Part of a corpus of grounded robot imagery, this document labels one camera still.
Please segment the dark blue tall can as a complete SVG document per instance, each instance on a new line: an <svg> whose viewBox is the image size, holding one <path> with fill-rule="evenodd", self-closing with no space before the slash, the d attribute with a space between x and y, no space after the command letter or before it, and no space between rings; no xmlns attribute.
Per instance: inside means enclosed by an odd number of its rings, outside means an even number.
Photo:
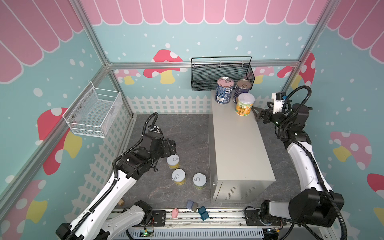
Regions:
<svg viewBox="0 0 384 240"><path fill-rule="evenodd" d="M234 87L233 102L236 103L238 96L242 93L248 93L251 87L252 83L250 81L244 79L238 80Z"/></svg>

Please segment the blue can pink lid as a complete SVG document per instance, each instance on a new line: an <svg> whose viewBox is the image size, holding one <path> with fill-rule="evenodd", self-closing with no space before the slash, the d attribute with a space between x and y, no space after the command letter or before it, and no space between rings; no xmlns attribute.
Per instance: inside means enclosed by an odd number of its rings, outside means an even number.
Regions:
<svg viewBox="0 0 384 240"><path fill-rule="evenodd" d="M229 77L221 77L217 80L216 97L218 104L228 104L231 100L235 81Z"/></svg>

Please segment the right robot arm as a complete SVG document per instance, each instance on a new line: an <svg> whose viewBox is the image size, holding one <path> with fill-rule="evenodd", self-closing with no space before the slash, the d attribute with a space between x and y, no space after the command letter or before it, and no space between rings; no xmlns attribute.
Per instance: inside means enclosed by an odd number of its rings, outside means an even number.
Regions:
<svg viewBox="0 0 384 240"><path fill-rule="evenodd" d="M320 236L310 226L329 228L338 221L340 238L346 240L348 228L341 213L345 200L327 183L315 159L311 139L304 130L312 110L306 106L311 95L309 86L300 86L289 95L275 93L267 109L252 108L256 121L274 124L275 135L284 144L301 186L300 193L289 202L263 201L258 218L265 226L275 222L302 226L317 240Z"/></svg>

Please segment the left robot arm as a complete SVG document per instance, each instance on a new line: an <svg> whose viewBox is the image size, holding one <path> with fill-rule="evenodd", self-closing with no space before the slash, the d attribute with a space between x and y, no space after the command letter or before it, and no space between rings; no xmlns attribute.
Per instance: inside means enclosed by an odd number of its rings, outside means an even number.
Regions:
<svg viewBox="0 0 384 240"><path fill-rule="evenodd" d="M158 116L151 114L138 142L112 162L113 174L90 205L71 223L58 227L59 239L112 240L135 225L146 226L150 222L153 209L144 201L136 202L117 217L108 217L143 174L158 171L158 161L177 152L175 141L165 138L156 125Z"/></svg>

